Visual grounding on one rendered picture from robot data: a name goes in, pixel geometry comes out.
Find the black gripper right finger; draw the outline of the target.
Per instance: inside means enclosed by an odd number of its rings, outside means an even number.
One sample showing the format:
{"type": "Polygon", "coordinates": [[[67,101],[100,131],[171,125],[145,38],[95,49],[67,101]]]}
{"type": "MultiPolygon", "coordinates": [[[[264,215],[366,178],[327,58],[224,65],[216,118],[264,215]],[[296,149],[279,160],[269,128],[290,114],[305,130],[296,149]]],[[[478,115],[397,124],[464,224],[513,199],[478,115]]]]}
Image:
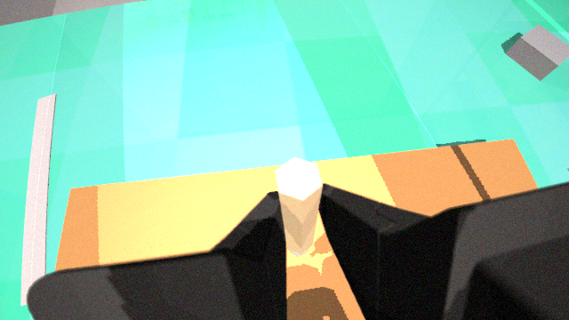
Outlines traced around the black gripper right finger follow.
{"type": "Polygon", "coordinates": [[[569,181],[432,216],[323,183],[318,210],[365,320],[462,320],[477,262],[569,235],[569,181]]]}

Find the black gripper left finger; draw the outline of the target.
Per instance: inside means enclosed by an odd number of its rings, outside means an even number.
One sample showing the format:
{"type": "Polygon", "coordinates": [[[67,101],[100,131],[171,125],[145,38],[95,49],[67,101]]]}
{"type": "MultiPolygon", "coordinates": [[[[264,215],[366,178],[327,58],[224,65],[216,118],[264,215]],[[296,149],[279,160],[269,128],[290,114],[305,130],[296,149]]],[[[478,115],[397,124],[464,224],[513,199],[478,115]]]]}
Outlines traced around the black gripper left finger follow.
{"type": "Polygon", "coordinates": [[[26,296],[34,320],[287,320],[278,191],[211,250],[60,269],[26,296]]]}

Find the tan wooden-handled awl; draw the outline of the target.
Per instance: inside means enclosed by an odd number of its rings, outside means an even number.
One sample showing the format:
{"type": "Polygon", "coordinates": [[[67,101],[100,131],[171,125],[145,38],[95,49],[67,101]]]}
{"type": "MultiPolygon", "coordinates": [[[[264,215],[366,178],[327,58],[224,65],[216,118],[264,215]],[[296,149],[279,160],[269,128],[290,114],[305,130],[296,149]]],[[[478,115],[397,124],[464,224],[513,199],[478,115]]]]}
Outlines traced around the tan wooden-handled awl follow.
{"type": "Polygon", "coordinates": [[[287,249],[300,257],[313,244],[323,184],[317,164],[292,158],[276,169],[287,249]]]}

